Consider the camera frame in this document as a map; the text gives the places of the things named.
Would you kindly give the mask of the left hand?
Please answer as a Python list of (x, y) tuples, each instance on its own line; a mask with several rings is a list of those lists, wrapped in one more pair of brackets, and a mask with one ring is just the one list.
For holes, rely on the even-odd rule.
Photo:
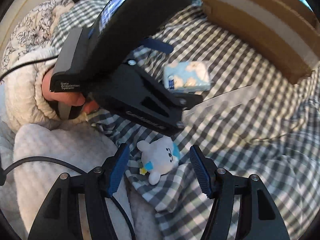
[(62, 102), (67, 106), (82, 106), (86, 114), (99, 109), (99, 105), (95, 101), (86, 102), (86, 98), (79, 92), (51, 92), (49, 87), (52, 73), (53, 69), (49, 70), (42, 79), (42, 95), (47, 101)]

